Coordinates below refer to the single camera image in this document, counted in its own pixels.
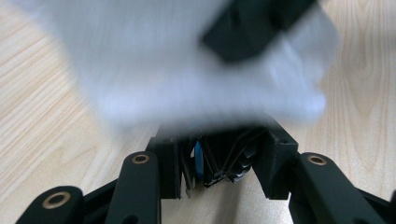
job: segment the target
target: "screw hole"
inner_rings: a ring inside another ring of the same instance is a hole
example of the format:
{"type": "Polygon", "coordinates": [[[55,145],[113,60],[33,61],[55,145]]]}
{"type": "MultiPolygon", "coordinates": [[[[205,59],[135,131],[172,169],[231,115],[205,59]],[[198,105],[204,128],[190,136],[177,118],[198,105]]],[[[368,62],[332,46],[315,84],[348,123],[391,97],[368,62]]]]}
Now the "screw hole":
{"type": "Polygon", "coordinates": [[[46,198],[42,205],[46,209],[53,209],[64,205],[70,200],[70,198],[71,195],[67,191],[56,192],[46,198]]]}
{"type": "Polygon", "coordinates": [[[148,155],[137,155],[132,158],[132,162],[135,164],[146,163],[149,160],[148,155]]]}
{"type": "Polygon", "coordinates": [[[316,165],[326,165],[326,161],[319,156],[309,156],[308,160],[316,165]]]}

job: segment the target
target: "wood grain surface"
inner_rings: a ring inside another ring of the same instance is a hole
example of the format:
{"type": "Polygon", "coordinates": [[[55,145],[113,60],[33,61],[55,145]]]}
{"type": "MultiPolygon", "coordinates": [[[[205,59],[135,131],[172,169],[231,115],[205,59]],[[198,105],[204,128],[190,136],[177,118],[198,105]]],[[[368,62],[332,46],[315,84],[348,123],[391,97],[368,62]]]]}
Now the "wood grain surface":
{"type": "MultiPolygon", "coordinates": [[[[322,82],[328,108],[309,126],[283,124],[300,151],[332,158],[359,188],[386,200],[396,189],[396,2],[322,3],[342,40],[322,82]]],[[[59,45],[0,1],[0,223],[13,223],[40,193],[88,193],[118,176],[155,127],[125,140],[99,126],[75,90],[59,45]]],[[[163,223],[291,223],[288,202],[265,200],[250,172],[232,185],[163,201],[163,223]]]]}

